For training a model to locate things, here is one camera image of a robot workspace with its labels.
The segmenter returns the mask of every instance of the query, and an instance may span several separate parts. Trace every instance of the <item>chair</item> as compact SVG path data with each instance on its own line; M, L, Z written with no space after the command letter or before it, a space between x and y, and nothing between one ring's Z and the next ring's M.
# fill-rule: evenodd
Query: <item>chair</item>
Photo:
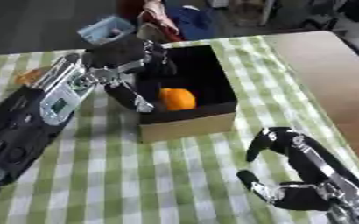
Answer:
M299 27L306 28L311 25L316 30L329 31L336 34L351 50L359 55L359 48L344 38L346 30L336 30L336 24L339 22L340 9L344 7L346 0L311 0L308 2L308 8L311 15L321 15L324 20L309 18L303 21Z

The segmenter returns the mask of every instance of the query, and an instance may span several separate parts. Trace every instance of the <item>orange object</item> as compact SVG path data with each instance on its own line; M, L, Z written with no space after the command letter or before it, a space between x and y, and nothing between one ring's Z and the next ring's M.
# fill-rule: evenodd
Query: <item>orange object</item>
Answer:
M184 88L160 89L160 99L168 110L194 109L196 107L196 98Z
M40 69L33 69L27 73L18 74L15 78L15 83L19 85L31 85L42 75Z

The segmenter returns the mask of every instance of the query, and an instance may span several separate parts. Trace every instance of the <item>brown cardboard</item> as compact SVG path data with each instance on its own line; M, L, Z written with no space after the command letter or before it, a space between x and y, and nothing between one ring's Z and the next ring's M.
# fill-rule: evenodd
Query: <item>brown cardboard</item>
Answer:
M208 133L230 131L236 113L212 115L177 122L141 124L140 133L143 143L205 135Z

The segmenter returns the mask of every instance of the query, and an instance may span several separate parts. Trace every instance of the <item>checkered tablecloth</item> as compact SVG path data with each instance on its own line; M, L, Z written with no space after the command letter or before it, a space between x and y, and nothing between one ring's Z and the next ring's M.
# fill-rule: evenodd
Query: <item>checkered tablecloth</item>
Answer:
M263 126L300 127L359 177L348 144L262 37L172 46L197 45L214 48L238 97L231 132L141 144L136 115L99 87L44 155L0 192L0 223L326 223L323 213L268 206L236 172L251 169L266 184L299 180L286 158L269 151L245 162ZM15 74L70 52L0 56L0 100L17 88Z

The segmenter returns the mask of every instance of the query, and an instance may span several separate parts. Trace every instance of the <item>silver robotic hand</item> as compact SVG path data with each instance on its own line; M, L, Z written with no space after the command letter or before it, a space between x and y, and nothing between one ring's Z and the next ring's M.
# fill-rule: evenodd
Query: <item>silver robotic hand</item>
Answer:
M0 190L42 155L97 85L125 107L151 112L153 106L120 75L142 69L175 74L170 63L160 45L128 35L59 58L38 80L9 95L0 102Z
M251 171L239 171L248 190L275 207L326 211L334 223L359 223L359 179L319 142L287 127L263 128L246 160L254 161L264 149L286 155L303 181L267 186Z
M121 74L152 75L159 78L177 73L176 66L167 57L167 50L149 40L128 35L117 41L89 49L84 54L90 81L103 84L108 95L128 109L152 112L154 106L121 79Z

